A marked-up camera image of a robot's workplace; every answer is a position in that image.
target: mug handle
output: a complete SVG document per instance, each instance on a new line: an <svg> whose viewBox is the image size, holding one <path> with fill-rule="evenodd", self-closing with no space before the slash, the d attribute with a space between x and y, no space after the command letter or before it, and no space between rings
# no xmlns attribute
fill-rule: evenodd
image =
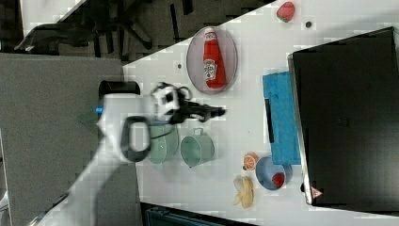
<svg viewBox="0 0 399 226"><path fill-rule="evenodd" d="M197 130L200 130L199 134L203 135L203 128L194 128L193 130L194 130L194 136L196 135Z"/></svg>

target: bottle label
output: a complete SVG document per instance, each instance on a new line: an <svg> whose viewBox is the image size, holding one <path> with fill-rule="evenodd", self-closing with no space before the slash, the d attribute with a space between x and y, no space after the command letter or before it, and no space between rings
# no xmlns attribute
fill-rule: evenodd
<svg viewBox="0 0 399 226"><path fill-rule="evenodd" d="M216 39L216 34L215 32L209 32L205 34L205 41L208 40L215 40Z"/></svg>
<svg viewBox="0 0 399 226"><path fill-rule="evenodd" d="M203 61L203 71L205 75L205 81L214 80L216 78L217 65L212 59L205 59Z"/></svg>

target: gray panel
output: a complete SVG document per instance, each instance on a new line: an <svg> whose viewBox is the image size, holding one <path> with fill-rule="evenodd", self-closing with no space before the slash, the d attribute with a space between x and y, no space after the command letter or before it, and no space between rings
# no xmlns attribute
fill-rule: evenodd
<svg viewBox="0 0 399 226"><path fill-rule="evenodd" d="M95 118L85 116L95 109L100 82L119 81L120 69L111 59L0 55L0 128L14 226L50 207L88 163L98 132ZM99 224L134 225L135 201L136 169L122 168L101 192ZM116 213L123 224L114 223Z"/></svg>

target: warning sticker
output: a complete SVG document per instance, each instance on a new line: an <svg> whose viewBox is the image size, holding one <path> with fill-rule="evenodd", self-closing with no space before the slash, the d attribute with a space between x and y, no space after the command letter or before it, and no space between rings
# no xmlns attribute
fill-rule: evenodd
<svg viewBox="0 0 399 226"><path fill-rule="evenodd" d="M316 199L317 197L323 195L323 192L317 190L314 187L311 187L311 195L313 196L314 199Z"/></svg>

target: green mug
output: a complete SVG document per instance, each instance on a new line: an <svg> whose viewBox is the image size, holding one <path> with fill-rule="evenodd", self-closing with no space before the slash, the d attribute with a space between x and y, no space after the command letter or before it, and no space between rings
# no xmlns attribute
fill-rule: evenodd
<svg viewBox="0 0 399 226"><path fill-rule="evenodd" d="M180 149L183 161L190 168L209 162L215 153L214 143L202 128L195 128L193 136L185 137Z"/></svg>

